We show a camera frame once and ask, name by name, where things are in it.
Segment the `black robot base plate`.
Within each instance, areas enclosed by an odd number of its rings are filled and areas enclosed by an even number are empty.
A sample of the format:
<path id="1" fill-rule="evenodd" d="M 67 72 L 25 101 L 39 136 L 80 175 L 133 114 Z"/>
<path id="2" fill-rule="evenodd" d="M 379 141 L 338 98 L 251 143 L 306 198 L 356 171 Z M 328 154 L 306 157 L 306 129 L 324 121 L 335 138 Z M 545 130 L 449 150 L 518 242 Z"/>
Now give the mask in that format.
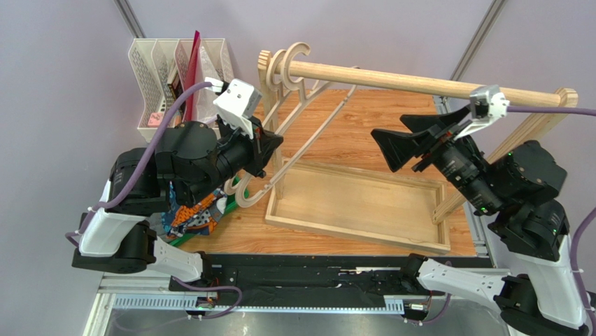
<path id="1" fill-rule="evenodd" d="M 211 259 L 211 273 L 188 285 L 145 271 L 105 275 L 99 292 L 114 294 L 124 308 L 398 314 L 406 301 L 496 295 L 497 281 L 506 274 L 479 257 L 438 257 L 427 285 L 421 259 L 405 255 L 214 254 Z"/>

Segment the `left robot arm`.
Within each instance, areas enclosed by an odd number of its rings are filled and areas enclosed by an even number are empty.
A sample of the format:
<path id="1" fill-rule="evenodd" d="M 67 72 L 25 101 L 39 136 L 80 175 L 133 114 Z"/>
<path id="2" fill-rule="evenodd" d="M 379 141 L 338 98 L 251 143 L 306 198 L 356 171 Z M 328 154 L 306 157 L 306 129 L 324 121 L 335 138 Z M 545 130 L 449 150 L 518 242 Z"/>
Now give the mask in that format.
<path id="1" fill-rule="evenodd" d="M 283 137 L 249 120 L 249 134 L 218 120 L 218 130 L 190 121 L 165 129 L 155 146 L 122 153 L 98 206 L 81 218 L 72 266 L 114 274 L 152 270 L 184 282 L 208 277 L 202 252 L 169 245 L 149 226 L 173 205 L 193 207 L 239 171 L 263 178 Z"/>

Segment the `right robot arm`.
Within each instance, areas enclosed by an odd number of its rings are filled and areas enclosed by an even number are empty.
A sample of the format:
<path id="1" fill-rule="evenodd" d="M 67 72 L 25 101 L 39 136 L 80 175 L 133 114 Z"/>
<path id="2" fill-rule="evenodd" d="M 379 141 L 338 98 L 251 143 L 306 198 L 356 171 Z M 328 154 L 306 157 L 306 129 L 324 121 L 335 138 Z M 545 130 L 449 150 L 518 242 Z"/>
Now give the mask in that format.
<path id="1" fill-rule="evenodd" d="M 488 162 L 472 134 L 509 112 L 505 103 L 472 103 L 444 115 L 403 115 L 405 132 L 374 129 L 391 171 L 417 158 L 413 170 L 439 172 L 473 205 L 523 266 L 517 275 L 483 276 L 413 254 L 405 272 L 429 291 L 495 310 L 525 335 L 594 335 L 595 294 L 581 280 L 576 250 L 582 229 L 569 232 L 558 202 L 567 173 L 538 141 Z"/>

